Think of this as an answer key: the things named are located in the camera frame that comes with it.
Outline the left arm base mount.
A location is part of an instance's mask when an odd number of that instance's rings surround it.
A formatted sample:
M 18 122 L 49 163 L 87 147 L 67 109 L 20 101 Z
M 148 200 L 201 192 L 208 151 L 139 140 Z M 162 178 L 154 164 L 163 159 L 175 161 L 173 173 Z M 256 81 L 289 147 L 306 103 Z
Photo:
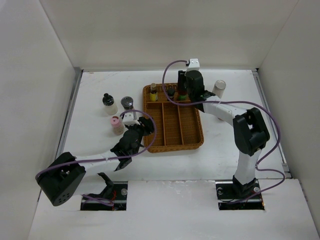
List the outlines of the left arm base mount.
M 127 209 L 128 182 L 112 181 L 105 173 L 98 175 L 105 183 L 99 193 L 88 193 L 82 196 L 81 211 L 125 211 Z

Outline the tall silver-lid bead jar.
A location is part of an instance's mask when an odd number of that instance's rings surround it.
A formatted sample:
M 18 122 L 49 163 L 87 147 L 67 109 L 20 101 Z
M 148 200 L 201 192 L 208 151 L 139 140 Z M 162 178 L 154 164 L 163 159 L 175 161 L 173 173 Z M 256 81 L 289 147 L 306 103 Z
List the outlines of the tall silver-lid bead jar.
M 226 86 L 227 84 L 225 81 L 217 80 L 213 86 L 212 93 L 221 99 L 226 89 Z

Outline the small dark-lid pepper shaker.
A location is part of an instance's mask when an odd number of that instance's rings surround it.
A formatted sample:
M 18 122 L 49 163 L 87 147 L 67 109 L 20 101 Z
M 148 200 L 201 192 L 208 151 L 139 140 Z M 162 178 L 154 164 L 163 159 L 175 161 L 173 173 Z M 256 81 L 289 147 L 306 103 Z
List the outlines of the small dark-lid pepper shaker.
M 169 99 L 171 101 L 174 101 L 174 97 L 175 97 L 175 89 L 170 87 L 168 90 L 167 90 L 167 95 L 169 97 Z

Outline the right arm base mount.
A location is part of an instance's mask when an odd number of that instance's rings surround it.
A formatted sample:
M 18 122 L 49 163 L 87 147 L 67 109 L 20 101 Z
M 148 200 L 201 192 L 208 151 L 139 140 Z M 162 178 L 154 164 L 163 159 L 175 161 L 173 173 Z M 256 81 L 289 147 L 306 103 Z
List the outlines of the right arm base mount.
M 245 187 L 232 180 L 216 181 L 215 187 L 218 208 L 221 211 L 265 210 L 257 179 Z

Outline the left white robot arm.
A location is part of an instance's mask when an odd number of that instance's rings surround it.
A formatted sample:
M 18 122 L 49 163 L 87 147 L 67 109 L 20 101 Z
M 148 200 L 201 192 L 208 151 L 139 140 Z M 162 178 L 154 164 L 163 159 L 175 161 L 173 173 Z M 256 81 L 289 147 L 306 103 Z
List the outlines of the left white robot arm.
M 114 204 L 108 200 L 112 195 L 113 182 L 104 173 L 105 165 L 118 161 L 115 171 L 124 169 L 132 162 L 133 157 L 149 148 L 147 146 L 140 151 L 143 147 L 142 138 L 157 133 L 156 123 L 151 117 L 141 116 L 135 124 L 127 125 L 126 128 L 127 131 L 111 150 L 91 156 L 74 156 L 70 152 L 64 152 L 46 169 L 36 174 L 37 184 L 54 207 L 66 203 L 77 192 L 85 176 L 95 174 L 102 177 L 104 182 L 96 185 L 96 194 L 86 194 L 85 198 L 110 207 Z

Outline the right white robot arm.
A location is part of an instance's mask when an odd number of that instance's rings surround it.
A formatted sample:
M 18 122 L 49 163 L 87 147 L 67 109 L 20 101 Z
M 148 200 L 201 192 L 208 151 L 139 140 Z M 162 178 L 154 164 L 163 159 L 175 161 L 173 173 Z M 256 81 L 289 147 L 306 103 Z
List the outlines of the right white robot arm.
M 216 94 L 205 90 L 203 76 L 198 70 L 178 71 L 178 87 L 187 92 L 190 101 L 199 111 L 220 118 L 233 127 L 239 158 L 231 190 L 238 198 L 248 196 L 255 187 L 258 158 L 270 139 L 260 110 L 220 103 Z

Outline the small gold-cap yellow bottle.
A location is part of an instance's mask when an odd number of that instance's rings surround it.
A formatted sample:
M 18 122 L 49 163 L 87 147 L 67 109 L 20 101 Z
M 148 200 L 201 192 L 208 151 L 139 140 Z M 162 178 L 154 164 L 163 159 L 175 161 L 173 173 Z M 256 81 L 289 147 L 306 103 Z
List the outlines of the small gold-cap yellow bottle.
M 157 85 L 155 83 L 150 85 L 149 98 L 151 102 L 156 102 L 158 100 Z

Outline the yellow-cap brown sauce bottle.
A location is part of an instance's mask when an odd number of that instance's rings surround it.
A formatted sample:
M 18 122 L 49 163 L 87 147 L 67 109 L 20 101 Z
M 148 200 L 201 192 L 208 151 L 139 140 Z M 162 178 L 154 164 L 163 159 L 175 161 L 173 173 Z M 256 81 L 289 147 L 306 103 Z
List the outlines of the yellow-cap brown sauce bottle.
M 188 92 L 187 92 L 187 89 L 184 85 L 179 85 L 177 87 L 177 92 L 178 92 L 178 95 L 177 95 L 178 101 L 185 101 L 187 99 Z

